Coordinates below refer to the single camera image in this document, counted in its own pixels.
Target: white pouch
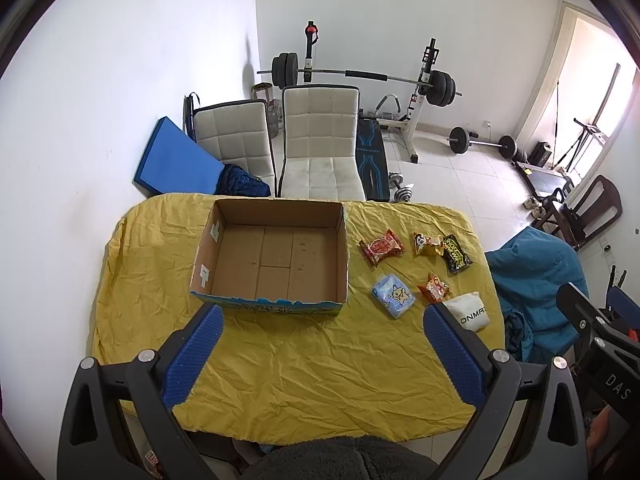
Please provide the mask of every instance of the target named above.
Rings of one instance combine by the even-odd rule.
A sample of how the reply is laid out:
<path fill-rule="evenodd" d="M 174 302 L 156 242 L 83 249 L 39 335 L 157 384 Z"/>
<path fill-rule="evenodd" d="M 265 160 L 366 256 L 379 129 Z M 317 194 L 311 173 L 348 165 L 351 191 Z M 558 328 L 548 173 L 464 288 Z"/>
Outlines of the white pouch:
<path fill-rule="evenodd" d="M 489 324 L 489 316 L 478 292 L 463 294 L 442 303 L 458 320 L 462 328 L 477 332 Z"/>

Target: cardboard box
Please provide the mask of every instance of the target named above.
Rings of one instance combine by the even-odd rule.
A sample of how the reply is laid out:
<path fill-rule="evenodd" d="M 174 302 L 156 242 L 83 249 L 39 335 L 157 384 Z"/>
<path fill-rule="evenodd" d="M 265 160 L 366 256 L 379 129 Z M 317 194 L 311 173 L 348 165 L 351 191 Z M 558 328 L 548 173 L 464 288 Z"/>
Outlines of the cardboard box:
<path fill-rule="evenodd" d="M 348 254 L 340 202 L 222 198 L 200 237 L 190 289 L 222 307 L 338 312 Z"/>

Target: black snack package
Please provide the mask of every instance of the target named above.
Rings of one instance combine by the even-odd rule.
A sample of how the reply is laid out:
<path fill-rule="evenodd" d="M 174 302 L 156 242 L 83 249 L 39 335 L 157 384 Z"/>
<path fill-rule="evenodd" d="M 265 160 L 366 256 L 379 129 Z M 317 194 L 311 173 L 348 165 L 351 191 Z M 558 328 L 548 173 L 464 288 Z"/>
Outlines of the black snack package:
<path fill-rule="evenodd" d="M 466 269 L 473 263 L 472 259 L 462 250 L 454 235 L 445 236 L 442 244 L 444 245 L 442 257 L 445 259 L 451 274 L 460 272 L 460 270 Z"/>

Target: metal screw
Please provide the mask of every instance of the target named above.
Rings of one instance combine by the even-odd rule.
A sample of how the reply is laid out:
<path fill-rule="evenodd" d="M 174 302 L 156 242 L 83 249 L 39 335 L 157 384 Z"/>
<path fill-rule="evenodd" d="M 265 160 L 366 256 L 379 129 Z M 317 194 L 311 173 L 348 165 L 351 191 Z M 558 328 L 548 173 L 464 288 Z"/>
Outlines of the metal screw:
<path fill-rule="evenodd" d="M 147 350 L 143 350 L 138 354 L 138 361 L 141 361 L 143 363 L 148 363 L 154 357 L 156 357 L 156 352 L 154 352 L 153 350 L 147 349 Z"/>
<path fill-rule="evenodd" d="M 95 364 L 95 359 L 93 357 L 85 357 L 80 361 L 80 367 L 82 370 L 88 370 L 89 368 L 93 368 Z"/>
<path fill-rule="evenodd" d="M 566 368 L 566 361 L 564 360 L 564 357 L 560 357 L 559 355 L 554 357 L 554 366 L 564 370 Z"/>
<path fill-rule="evenodd" d="M 510 357 L 509 353 L 504 350 L 494 350 L 494 359 L 499 363 L 507 362 Z"/>

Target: yellow tablecloth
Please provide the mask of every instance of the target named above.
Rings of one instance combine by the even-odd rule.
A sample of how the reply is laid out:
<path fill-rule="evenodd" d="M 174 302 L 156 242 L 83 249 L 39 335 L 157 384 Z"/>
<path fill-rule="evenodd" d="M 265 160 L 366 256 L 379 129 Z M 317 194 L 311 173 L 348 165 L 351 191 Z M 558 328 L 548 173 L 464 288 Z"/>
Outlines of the yellow tablecloth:
<path fill-rule="evenodd" d="M 201 303 L 189 294 L 191 266 L 215 196 L 168 194 L 133 208 L 118 224 L 97 297 L 93 352 L 103 364 L 158 348 Z M 473 408 L 463 404 L 422 332 L 426 305 L 416 285 L 428 272 L 453 295 L 478 291 L 490 324 L 478 335 L 504 348 L 504 324 L 484 254 L 468 219 L 427 204 L 346 202 L 349 299 L 337 316 L 226 310 L 219 343 L 189 399 L 174 407 L 188 430 L 292 444 L 336 435 L 393 441 L 455 430 Z M 377 269 L 358 241 L 387 228 L 406 253 Z M 411 234 L 455 234 L 475 262 L 449 276 L 440 256 L 414 256 Z M 393 320 L 371 295 L 395 273 L 418 298 Z"/>

